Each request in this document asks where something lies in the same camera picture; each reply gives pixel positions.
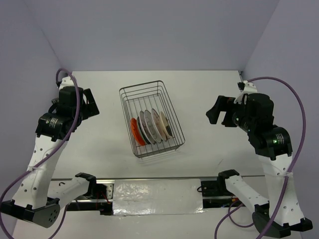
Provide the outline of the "plate with orange sunburst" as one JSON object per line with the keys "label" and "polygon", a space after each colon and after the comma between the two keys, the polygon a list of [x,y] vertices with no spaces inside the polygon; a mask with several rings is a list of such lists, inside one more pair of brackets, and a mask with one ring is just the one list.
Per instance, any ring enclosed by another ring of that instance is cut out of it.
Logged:
{"label": "plate with orange sunburst", "polygon": [[155,109],[152,109],[151,115],[152,115],[152,120],[153,120],[153,124],[155,126],[155,129],[157,130],[157,133],[159,134],[159,136],[161,137],[161,139],[163,141],[167,141],[167,137],[166,137],[165,133],[163,132],[161,124],[160,124],[159,114],[157,113],[157,111]]}

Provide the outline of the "white plate grey lines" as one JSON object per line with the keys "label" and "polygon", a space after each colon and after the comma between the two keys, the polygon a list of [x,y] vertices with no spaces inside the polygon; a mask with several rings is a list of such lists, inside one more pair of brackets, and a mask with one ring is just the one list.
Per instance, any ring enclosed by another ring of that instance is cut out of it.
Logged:
{"label": "white plate grey lines", "polygon": [[153,136],[153,138],[156,141],[156,143],[161,143],[162,139],[159,136],[159,134],[157,133],[157,130],[155,129],[155,126],[154,126],[153,120],[152,120],[151,112],[148,111],[148,110],[145,110],[144,113],[145,113],[145,120],[146,120],[146,123],[147,123],[147,127],[148,127],[151,135]]}

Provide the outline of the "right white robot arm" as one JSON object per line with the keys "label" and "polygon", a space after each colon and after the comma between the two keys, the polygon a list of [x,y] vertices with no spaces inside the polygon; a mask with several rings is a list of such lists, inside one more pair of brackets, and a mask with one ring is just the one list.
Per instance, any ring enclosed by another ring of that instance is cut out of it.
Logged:
{"label": "right white robot arm", "polygon": [[300,206],[295,191],[293,167],[299,156],[293,153],[289,133],[274,124],[274,103],[261,94],[254,80],[238,83],[237,97],[219,96],[206,112],[211,124],[225,113],[222,124],[238,127],[247,133],[265,174],[268,196],[259,195],[235,170],[218,174],[217,189],[222,195],[233,194],[241,206],[251,212],[259,237],[284,238],[313,228]]}

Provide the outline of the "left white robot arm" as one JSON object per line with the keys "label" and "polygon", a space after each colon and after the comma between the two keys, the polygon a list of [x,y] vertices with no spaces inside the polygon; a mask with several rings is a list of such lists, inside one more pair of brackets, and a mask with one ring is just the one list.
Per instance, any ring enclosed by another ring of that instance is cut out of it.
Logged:
{"label": "left white robot arm", "polygon": [[63,78],[58,87],[58,101],[38,120],[35,147],[20,186],[12,199],[0,204],[1,213],[44,228],[51,227],[61,208],[77,197],[90,199],[98,192],[96,177],[83,172],[49,189],[70,134],[83,120],[99,114],[90,89],[78,87],[71,77]]}

